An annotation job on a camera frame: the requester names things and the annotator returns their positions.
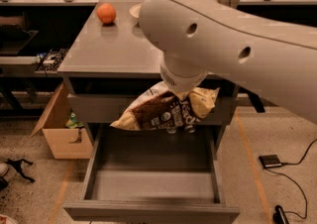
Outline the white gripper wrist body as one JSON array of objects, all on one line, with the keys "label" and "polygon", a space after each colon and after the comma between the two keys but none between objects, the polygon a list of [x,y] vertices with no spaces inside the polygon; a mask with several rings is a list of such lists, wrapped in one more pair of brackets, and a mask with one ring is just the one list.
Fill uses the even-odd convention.
[{"label": "white gripper wrist body", "polygon": [[193,63],[163,54],[159,58],[160,76],[173,92],[187,92],[198,86],[208,71]]}]

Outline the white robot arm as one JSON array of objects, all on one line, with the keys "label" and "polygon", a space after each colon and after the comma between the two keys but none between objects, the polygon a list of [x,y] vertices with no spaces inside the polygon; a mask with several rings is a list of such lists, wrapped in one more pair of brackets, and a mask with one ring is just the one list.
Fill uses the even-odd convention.
[{"label": "white robot arm", "polygon": [[215,73],[317,122],[317,32],[238,10],[240,0],[145,0],[139,25],[160,75],[186,93]]}]

